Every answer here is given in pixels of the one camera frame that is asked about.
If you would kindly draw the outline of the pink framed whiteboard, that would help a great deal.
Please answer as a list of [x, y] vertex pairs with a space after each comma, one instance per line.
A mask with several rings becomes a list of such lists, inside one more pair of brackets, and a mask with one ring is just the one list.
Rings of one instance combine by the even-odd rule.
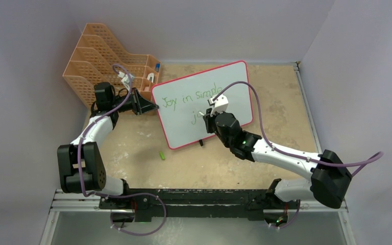
[[200, 139], [211, 137], [199, 111], [210, 106], [208, 99], [217, 95], [229, 84], [237, 85], [225, 91], [229, 104], [227, 112], [234, 114], [242, 126], [253, 121], [250, 88], [245, 61], [236, 61], [192, 75], [177, 78], [152, 88], [152, 98], [159, 106], [158, 115], [168, 147], [181, 148]]

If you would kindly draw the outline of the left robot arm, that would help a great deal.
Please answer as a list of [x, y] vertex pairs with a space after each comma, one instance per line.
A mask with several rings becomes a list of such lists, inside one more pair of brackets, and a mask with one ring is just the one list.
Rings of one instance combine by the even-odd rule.
[[107, 175], [100, 146], [114, 130], [119, 113], [132, 111], [141, 115], [156, 111], [159, 106], [143, 98], [136, 88], [120, 96], [108, 82], [96, 84], [94, 95], [88, 126], [71, 143], [57, 149], [60, 186], [64, 193], [112, 197], [114, 205], [125, 209], [132, 201], [128, 183]]

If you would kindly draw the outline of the aluminium base frame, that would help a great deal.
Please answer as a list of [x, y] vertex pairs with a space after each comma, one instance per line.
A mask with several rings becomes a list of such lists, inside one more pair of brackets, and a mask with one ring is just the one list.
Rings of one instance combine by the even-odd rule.
[[142, 236], [160, 231], [169, 217], [176, 218], [246, 218], [264, 221], [270, 228], [281, 230], [293, 222], [288, 211], [298, 213], [303, 202], [314, 199], [298, 199], [283, 202], [268, 189], [162, 189], [130, 188], [128, 195], [102, 197], [82, 193], [56, 191], [52, 212], [98, 211], [109, 213], [110, 229], [120, 234], [137, 236], [125, 226], [149, 223], [152, 218], [162, 219], [158, 227]]

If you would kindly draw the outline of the orange plastic file organizer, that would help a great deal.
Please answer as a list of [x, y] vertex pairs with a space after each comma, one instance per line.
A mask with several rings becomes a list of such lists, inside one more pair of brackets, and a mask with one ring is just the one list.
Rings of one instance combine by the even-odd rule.
[[[159, 72], [155, 66], [160, 63]], [[74, 49], [63, 78], [73, 89], [82, 103], [90, 108], [95, 101], [94, 86], [109, 82], [119, 92], [124, 88], [112, 65], [119, 64], [135, 78], [133, 88], [143, 98], [152, 99], [152, 87], [159, 83], [161, 62], [152, 55], [131, 54], [103, 23], [87, 23]], [[146, 77], [155, 74], [155, 82]]]

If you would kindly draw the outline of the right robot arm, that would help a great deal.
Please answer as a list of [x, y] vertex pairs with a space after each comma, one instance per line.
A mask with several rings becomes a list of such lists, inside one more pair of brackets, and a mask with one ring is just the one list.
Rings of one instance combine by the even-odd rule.
[[330, 150], [322, 154], [300, 152], [278, 144], [268, 144], [260, 135], [245, 131], [232, 113], [206, 110], [203, 120], [208, 133], [215, 134], [241, 160], [268, 163], [302, 177], [274, 182], [266, 194], [274, 208], [298, 199], [314, 199], [333, 209], [341, 207], [352, 180], [340, 158]]

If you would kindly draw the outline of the white stapler in organizer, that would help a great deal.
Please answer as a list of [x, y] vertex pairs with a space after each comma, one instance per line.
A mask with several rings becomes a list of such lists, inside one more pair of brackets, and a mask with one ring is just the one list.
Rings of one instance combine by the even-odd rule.
[[150, 82], [155, 82], [155, 74], [153, 72], [149, 73], [146, 77]]

